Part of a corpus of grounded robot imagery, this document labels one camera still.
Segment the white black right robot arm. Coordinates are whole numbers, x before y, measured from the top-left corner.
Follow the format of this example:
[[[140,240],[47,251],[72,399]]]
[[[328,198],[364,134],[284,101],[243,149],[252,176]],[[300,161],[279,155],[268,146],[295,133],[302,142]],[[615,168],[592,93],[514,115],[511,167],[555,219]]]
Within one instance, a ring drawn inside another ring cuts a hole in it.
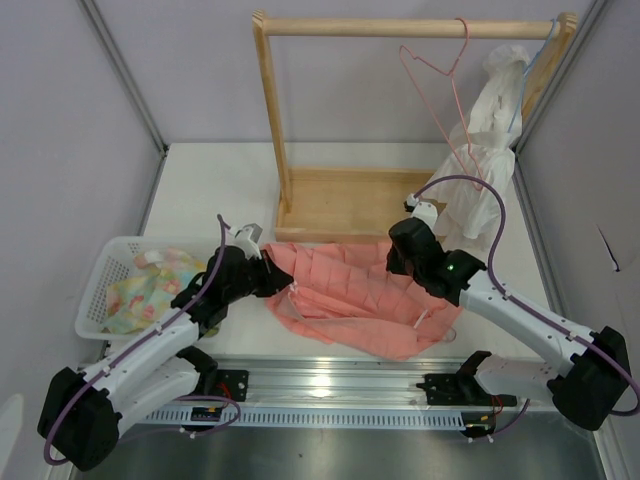
[[[613,414],[630,376],[626,342],[618,331],[593,331],[509,293],[481,260],[462,250],[444,251],[419,218],[396,223],[389,237],[389,272],[408,276],[429,295],[489,320],[541,358],[518,361],[475,352],[456,374],[464,401],[508,395],[550,402],[589,431]]]

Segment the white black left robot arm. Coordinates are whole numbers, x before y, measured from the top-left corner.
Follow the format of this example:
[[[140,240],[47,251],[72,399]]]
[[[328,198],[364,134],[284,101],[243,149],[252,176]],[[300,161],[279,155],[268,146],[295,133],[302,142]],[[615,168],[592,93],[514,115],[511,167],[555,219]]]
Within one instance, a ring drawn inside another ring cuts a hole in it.
[[[121,350],[52,378],[37,425],[45,461],[91,470],[131,427],[165,404],[209,398],[218,364],[197,342],[226,318],[231,304],[249,296],[270,298],[293,281],[266,251],[248,254],[221,245],[169,310]]]

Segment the pink pleated skirt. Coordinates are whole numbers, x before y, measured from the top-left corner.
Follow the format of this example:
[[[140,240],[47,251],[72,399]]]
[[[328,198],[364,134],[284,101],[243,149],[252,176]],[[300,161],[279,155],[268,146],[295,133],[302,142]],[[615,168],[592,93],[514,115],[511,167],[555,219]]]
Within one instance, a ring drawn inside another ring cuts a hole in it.
[[[461,309],[388,272],[388,242],[270,243],[265,250],[294,279],[266,306],[296,335],[392,361],[456,339]]]

